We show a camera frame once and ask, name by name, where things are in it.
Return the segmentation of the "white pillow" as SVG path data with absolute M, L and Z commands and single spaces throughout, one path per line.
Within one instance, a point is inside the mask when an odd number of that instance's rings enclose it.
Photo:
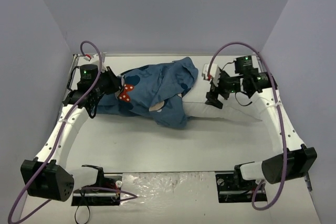
M 238 123 L 256 123 L 261 119 L 253 115 L 242 112 L 231 106 L 223 106 L 222 109 L 207 105 L 202 102 L 185 102 L 183 101 L 185 114 L 190 117 L 203 119 L 224 119 Z

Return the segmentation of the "blue letter print pillowcase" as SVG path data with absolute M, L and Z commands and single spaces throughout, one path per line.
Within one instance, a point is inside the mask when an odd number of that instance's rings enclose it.
M 143 116 L 158 125 L 182 129 L 188 122 L 182 99 L 197 77 L 198 69 L 189 57 L 127 70 L 118 76 L 122 89 L 104 95 L 97 113 Z

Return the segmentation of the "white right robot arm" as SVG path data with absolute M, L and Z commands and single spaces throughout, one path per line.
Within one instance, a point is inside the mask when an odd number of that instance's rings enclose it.
M 227 100 L 231 94 L 246 95 L 249 106 L 265 123 L 275 152 L 264 161 L 236 165 L 234 185 L 244 189 L 252 180 L 276 184 L 282 177 L 292 180 L 306 176 L 317 159 L 317 152 L 314 147 L 307 147 L 294 130 L 272 75 L 255 68 L 251 56 L 236 58 L 234 65 L 233 77 L 214 63 L 204 65 L 202 77 L 211 84 L 206 104 L 221 109 L 223 103 L 219 96 Z

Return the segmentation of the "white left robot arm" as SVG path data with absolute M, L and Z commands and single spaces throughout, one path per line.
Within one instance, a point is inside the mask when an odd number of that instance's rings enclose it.
M 94 118 L 104 95 L 121 90 L 121 80 L 110 67 L 86 64 L 79 67 L 77 88 L 63 101 L 61 116 L 45 146 L 33 160 L 23 161 L 20 171 L 25 190 L 32 197 L 66 201 L 74 190 L 85 185 L 101 191 L 106 179 L 94 168 L 83 165 L 67 170 L 73 143 L 84 123 Z

